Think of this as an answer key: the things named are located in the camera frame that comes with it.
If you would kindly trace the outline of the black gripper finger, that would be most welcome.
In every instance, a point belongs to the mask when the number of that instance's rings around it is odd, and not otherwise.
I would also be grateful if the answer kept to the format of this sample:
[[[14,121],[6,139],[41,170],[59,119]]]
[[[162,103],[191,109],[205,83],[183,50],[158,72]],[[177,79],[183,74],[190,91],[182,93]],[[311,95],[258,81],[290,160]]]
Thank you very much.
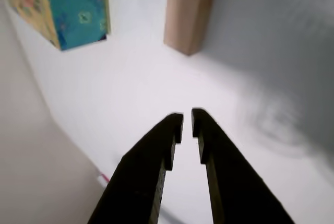
[[[293,223],[263,179],[202,108],[192,108],[193,137],[206,166],[214,223]]]
[[[169,114],[123,155],[89,223],[158,223],[182,127],[183,114]]]

